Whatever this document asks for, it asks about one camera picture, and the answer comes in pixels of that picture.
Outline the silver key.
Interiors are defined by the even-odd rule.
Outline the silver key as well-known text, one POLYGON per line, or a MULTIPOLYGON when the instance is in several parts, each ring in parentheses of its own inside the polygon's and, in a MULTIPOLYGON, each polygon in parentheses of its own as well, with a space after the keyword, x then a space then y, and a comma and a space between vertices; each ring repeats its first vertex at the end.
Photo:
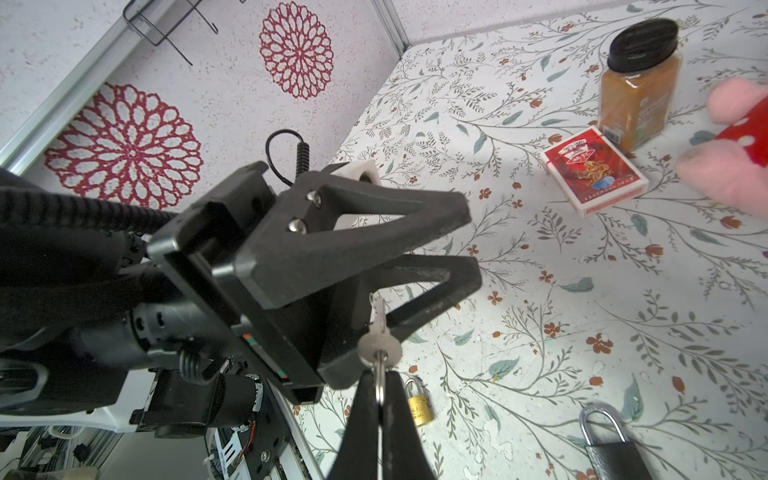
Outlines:
POLYGON ((378 293, 370 295, 371 320, 368 332, 358 341, 357 351, 361 362, 373 373, 375 398, 379 407, 384 405, 386 374, 402 359, 401 342, 387 326, 386 305, 378 293))

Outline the black padlock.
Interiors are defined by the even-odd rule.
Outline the black padlock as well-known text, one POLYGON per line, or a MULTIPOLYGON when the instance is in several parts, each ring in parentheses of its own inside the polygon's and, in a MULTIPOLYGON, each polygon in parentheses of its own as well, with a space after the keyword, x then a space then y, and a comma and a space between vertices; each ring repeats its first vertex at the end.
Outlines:
POLYGON ((635 442, 625 434, 616 416, 602 406, 585 407, 579 417, 582 436, 586 442, 587 455, 596 477, 600 480, 652 480, 653 477, 635 442), (616 433, 618 440, 599 443, 592 438, 588 420, 592 415, 605 417, 616 433))

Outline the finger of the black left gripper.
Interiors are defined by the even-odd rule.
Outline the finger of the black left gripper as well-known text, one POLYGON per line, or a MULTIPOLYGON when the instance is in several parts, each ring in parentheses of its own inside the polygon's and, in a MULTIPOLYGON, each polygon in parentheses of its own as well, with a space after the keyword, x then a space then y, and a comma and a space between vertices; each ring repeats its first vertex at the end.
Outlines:
POLYGON ((318 373, 332 389, 358 381, 364 365, 357 351, 371 320, 370 295, 384 300, 387 326, 401 342, 482 286, 478 261, 464 256, 403 255, 341 282, 328 317, 318 373))
POLYGON ((460 192, 302 175, 214 271, 231 300, 284 307, 468 224, 460 192))

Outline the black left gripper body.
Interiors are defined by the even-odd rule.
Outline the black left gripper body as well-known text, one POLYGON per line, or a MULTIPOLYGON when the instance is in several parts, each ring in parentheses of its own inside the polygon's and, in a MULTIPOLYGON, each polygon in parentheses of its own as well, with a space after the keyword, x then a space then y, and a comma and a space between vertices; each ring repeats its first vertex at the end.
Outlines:
POLYGON ((248 347, 291 400, 359 378, 357 341, 371 249, 352 228, 370 162, 332 164, 275 194, 267 166, 236 170, 153 237, 149 253, 175 286, 248 347))

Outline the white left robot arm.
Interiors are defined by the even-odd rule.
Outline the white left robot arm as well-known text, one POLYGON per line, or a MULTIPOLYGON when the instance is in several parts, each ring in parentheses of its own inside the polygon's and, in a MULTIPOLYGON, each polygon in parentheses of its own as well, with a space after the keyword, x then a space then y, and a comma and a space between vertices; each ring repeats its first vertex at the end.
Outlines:
POLYGON ((116 430, 237 427, 259 383, 298 405, 354 385, 374 292, 428 285, 386 317, 403 342, 480 288, 473 258, 418 253, 470 222, 462 193, 386 188, 352 163, 275 193, 266 170, 242 167, 180 213, 3 172, 2 424, 102 427, 96 411, 149 370, 151 406, 116 430))

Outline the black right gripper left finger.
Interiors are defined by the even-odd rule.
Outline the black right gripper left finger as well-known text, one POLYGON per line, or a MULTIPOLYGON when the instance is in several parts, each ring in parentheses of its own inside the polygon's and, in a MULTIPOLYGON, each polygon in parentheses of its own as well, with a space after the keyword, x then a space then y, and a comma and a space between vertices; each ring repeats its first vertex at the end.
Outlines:
POLYGON ((371 371, 357 386, 350 416, 328 480, 373 480, 378 476, 379 404, 371 371))

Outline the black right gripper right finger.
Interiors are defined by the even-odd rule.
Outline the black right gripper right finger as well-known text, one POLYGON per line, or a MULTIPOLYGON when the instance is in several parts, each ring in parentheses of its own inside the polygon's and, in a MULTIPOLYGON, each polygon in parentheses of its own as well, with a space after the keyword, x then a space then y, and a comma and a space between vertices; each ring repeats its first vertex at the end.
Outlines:
POLYGON ((381 429, 384 479, 436 479, 424 454, 404 384, 395 371, 385 376, 381 429))

